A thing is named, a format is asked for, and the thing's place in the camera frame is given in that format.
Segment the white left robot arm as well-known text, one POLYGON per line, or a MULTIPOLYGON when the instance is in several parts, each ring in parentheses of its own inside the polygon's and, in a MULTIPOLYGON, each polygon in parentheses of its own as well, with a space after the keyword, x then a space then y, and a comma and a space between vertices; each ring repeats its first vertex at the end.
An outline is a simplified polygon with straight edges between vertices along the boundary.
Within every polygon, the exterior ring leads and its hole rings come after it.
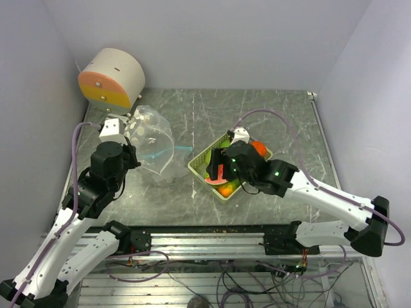
POLYGON ((1 296, 20 307, 63 307, 73 289, 102 260, 129 253, 131 229, 118 221, 76 255, 72 251, 103 210, 124 188, 126 174, 141 164, 130 141, 101 143, 91 164, 68 190, 55 224, 28 265, 1 282, 1 296))

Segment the clear polka dot zip bag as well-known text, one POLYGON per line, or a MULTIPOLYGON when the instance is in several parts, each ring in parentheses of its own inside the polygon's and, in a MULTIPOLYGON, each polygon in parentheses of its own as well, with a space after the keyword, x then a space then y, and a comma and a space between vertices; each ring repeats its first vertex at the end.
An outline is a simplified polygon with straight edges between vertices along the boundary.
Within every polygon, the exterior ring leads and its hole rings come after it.
POLYGON ((141 166, 160 176, 173 160, 175 143, 169 121, 149 105, 139 105, 125 127, 141 166))

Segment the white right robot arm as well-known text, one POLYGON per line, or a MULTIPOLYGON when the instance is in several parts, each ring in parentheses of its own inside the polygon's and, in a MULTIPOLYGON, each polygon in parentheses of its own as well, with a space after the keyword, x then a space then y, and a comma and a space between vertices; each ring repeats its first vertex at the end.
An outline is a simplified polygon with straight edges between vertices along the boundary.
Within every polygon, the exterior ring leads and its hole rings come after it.
POLYGON ((239 180, 260 193, 298 200, 336 217, 336 221, 323 223, 291 223, 293 232, 283 238, 289 253, 320 245, 349 245, 369 257, 383 253, 389 201, 382 196, 363 198, 308 180, 297 166, 278 159, 266 160, 253 145, 243 141, 212 149, 206 171, 212 180, 239 180))

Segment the orange tangerine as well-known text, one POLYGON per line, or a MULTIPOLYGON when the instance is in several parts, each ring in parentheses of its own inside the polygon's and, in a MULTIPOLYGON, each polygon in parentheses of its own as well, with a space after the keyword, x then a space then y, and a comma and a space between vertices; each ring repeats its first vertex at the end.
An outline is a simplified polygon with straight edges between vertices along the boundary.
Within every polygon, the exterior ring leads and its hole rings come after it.
POLYGON ((254 147, 254 149, 259 153, 260 156, 266 157, 267 148, 262 142, 252 141, 250 144, 254 147))

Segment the orange green mango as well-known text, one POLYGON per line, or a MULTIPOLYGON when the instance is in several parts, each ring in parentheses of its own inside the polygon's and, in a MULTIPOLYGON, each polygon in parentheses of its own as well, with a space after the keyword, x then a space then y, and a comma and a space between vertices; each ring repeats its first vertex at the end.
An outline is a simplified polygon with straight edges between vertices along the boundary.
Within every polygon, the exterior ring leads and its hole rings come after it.
POLYGON ((230 181, 226 182, 225 184, 222 184, 217 187, 218 193, 224 197, 228 198, 230 195, 232 195, 235 190, 240 186, 239 181, 230 181))

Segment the watermelon slice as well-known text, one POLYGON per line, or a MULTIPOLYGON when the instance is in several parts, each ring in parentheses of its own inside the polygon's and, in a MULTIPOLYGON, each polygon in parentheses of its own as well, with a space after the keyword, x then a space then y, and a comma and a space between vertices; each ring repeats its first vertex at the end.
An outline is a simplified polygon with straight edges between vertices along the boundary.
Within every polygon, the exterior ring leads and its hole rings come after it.
POLYGON ((211 178, 211 168, 207 167, 206 173, 204 176, 204 181, 207 184, 214 185, 214 186, 225 184, 227 182, 227 179, 224 177, 223 172, 224 172, 224 165, 220 164, 217 169, 217 177, 216 179, 213 180, 211 178))

